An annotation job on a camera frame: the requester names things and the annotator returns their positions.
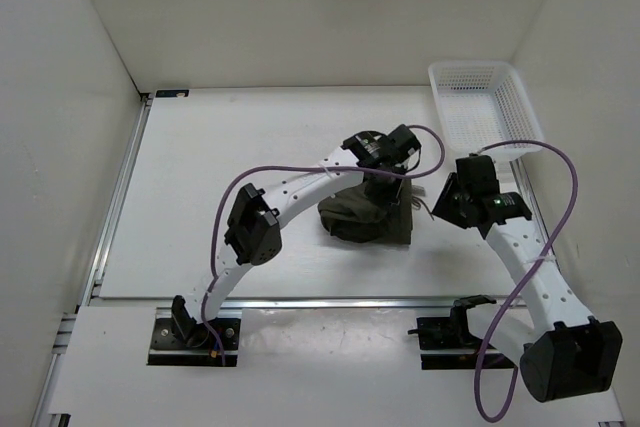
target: metal frame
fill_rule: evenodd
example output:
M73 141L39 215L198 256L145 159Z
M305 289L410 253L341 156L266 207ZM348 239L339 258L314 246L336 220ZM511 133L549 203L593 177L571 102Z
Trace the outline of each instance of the metal frame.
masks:
M111 251L111 245L115 237L116 229L118 227L118 221L120 220L120 213L124 205L124 200L127 195L127 189L129 188L129 182L133 174L133 167L136 163L138 156L138 150L140 150L140 144L142 143L142 136L144 134L144 128L147 125L147 119L149 117L149 111L153 98L147 97L144 99L136 125L133 129L131 137L129 139L129 145L125 154L120 172L118 174L118 180L111 197L111 203L109 210L102 226L100 233L100 239L96 246L96 250L93 256L93 261L89 268L89 277L87 284L84 288L82 299L79 305L89 305L91 300L91 292L93 286L97 280L101 280L104 276L104 268L109 258L109 252Z

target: white mesh basket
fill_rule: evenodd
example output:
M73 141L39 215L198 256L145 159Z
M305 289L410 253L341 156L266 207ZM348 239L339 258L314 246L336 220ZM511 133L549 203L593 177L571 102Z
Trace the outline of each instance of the white mesh basket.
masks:
M468 155L501 140L544 140L524 85L506 62L452 61L429 66L445 141ZM541 147L518 144L487 151L498 162Z

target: black mounting bracket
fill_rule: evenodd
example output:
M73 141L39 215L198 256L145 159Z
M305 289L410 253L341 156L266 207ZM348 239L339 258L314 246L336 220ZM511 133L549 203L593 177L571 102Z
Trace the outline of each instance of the black mounting bracket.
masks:
M216 318L209 321L222 342L225 366L235 367L240 342L239 318ZM203 324L198 324L185 308L181 295L173 299L171 317L156 318L151 334L149 365L190 365L222 367L219 346Z
M496 301L486 295L464 297L454 302L449 317L419 317L417 329L422 354L422 370L474 369L481 339L471 335L467 324L467 310ZM489 352L484 358L485 369L512 369L513 363L498 352Z

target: white wall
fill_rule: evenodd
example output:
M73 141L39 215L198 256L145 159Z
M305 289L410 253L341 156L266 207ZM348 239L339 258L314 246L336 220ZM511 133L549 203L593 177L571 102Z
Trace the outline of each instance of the white wall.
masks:
M640 425L640 0L546 0L515 64L547 139L577 165L578 205L556 249L576 291L622 330L614 385ZM552 154L527 166L554 225L566 169Z
M0 425L28 425L139 101L89 0L0 0Z
M510 59L543 0L93 0L142 91L428 83Z

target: black bracket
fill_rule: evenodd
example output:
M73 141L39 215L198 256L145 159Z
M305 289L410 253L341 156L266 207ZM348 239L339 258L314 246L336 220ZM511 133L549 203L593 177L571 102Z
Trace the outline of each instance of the black bracket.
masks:
M420 355L422 370L474 369L482 341L469 332L466 312L477 305L495 302L486 295L464 297L454 302L449 317L418 318L418 328L410 330L408 334L418 334L420 350L423 351ZM473 349L473 352L460 354L461 349ZM492 352L485 355L485 369L513 367L513 363L502 354Z
M225 350L225 366L235 367L240 341L240 319L216 318L209 321ZM222 367L220 348L209 330L189 315L185 300L176 295L171 317L157 318L149 345L149 365L191 365Z
M279 212L269 208L263 195L253 184L244 185L231 208L224 241L238 256L238 265L262 265L282 250Z
M156 90L156 98L189 97L189 89Z
M238 364L241 320L216 318L210 324L220 335L225 350L225 365L235 367ZM186 343L171 332L172 319L157 318L151 334L147 364L222 367L222 357L217 354L213 336L209 335L202 324L199 327L202 329L194 333L190 342Z

